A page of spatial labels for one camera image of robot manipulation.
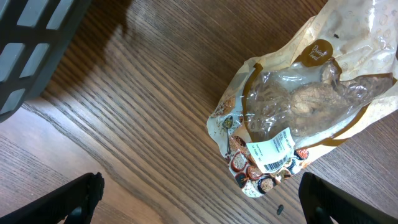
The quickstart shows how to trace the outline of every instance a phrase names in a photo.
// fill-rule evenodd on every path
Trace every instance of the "barcode label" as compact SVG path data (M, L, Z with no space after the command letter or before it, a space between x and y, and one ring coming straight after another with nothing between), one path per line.
M275 172L293 156L294 141L286 128L268 141L247 143L250 154L263 173Z
M275 171L279 170L280 168L282 168L282 166L287 162L289 157L290 157L290 155L286 155L283 159L281 159L277 162L264 165L264 168L266 168L266 170L268 170L268 172L275 172Z

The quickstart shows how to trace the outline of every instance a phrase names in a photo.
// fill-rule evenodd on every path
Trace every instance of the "gray crate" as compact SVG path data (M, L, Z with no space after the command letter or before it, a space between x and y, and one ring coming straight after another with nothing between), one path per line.
M49 82L91 0L0 0L0 122Z

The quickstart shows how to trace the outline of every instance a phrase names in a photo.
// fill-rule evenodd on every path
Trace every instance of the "plastic bag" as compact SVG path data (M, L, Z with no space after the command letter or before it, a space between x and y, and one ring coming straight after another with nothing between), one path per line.
M207 127L259 197L398 108L398 1L329 1L279 51L251 58Z

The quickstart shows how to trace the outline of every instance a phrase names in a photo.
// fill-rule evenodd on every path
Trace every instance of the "wooden table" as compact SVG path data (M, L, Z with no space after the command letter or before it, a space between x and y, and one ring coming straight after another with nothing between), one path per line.
M205 124L242 63L324 3L94 0L42 97L0 124L0 216L99 171L93 223L305 222L302 172L248 198ZM394 113L307 171L398 217L396 133Z

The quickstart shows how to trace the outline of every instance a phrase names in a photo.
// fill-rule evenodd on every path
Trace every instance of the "basket hole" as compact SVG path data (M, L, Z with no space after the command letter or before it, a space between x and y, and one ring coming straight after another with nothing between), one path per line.
M48 44L37 44L19 78L32 76L36 72L48 48Z
M24 49L22 43L9 43L0 55L0 82L5 81Z
M18 103L20 102L24 92L25 92L25 89L13 91L8 96L6 103L2 106L0 114L4 114L4 113L14 110L17 107Z
M2 15L6 11L9 2L10 0L0 0L0 20L2 19Z
M17 25L34 27L48 0L29 0L18 19Z
M58 29L61 26L63 18L67 15L73 0L61 0L51 16L47 29Z

